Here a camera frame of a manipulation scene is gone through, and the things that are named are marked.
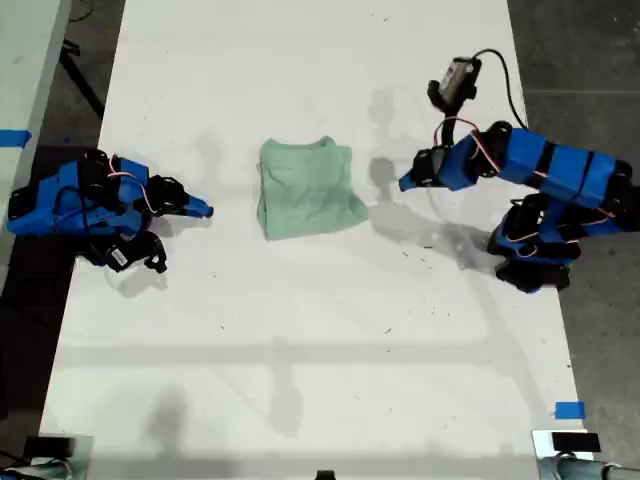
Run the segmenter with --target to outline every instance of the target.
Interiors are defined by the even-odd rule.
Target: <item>folded shirt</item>
[[[258,221],[268,240],[335,232],[367,219],[351,188],[351,148],[330,137],[310,145],[267,140],[260,173]]]

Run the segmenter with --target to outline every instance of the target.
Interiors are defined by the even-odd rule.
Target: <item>sticker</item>
[[[117,248],[114,248],[111,251],[111,256],[113,258],[115,258],[116,262],[118,262],[120,264],[121,267],[124,267],[128,262],[127,262],[127,257],[125,257],[122,252],[120,250],[118,250]]]
[[[0,147],[24,148],[30,138],[27,130],[0,130]]]
[[[586,417],[584,402],[556,402],[556,420],[582,420]]]

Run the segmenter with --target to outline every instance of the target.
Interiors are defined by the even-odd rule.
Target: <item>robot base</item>
[[[554,286],[560,291],[571,283],[567,265],[526,262],[506,257],[505,254],[513,252],[496,243],[495,233],[489,240],[487,252],[506,258],[505,262],[496,268],[496,277],[522,292],[535,293],[544,286]]]

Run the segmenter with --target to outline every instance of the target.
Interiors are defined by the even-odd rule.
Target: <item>gray floor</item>
[[[86,3],[91,2],[76,0],[74,12],[80,15]],[[124,1],[93,3],[93,15],[70,24],[67,38],[81,44],[78,65],[104,98]],[[640,3],[509,0],[509,5],[531,128],[558,143],[611,153],[640,172],[635,148]],[[91,145],[98,134],[99,122],[58,69],[41,143]],[[600,433],[604,458],[637,467],[638,240],[640,236],[629,234],[583,242],[573,285],[561,295],[578,391],[587,403],[587,425]]]

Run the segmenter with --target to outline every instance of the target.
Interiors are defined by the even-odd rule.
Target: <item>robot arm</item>
[[[121,271],[144,259],[162,273],[167,257],[148,228],[153,217],[164,214],[203,218],[211,217],[213,208],[174,178],[149,178],[144,165],[92,150],[56,175],[13,192],[8,228],[16,235],[69,236],[95,265]]]
[[[474,126],[454,144],[453,126],[461,120],[455,115],[476,94],[477,55],[454,59],[445,79],[430,83],[429,97],[445,113],[442,140],[437,143],[436,131],[434,147],[416,154],[413,167],[399,181],[400,190],[457,191],[475,185],[480,177],[499,177],[538,190],[514,203],[492,233],[487,251],[506,259],[496,271],[498,278],[523,291],[549,284],[564,288],[569,284],[567,265],[580,255],[580,238],[640,230],[640,187],[631,183],[629,164],[603,153],[556,145],[526,129],[513,108],[508,75],[509,102],[523,128],[496,122],[480,132]]]

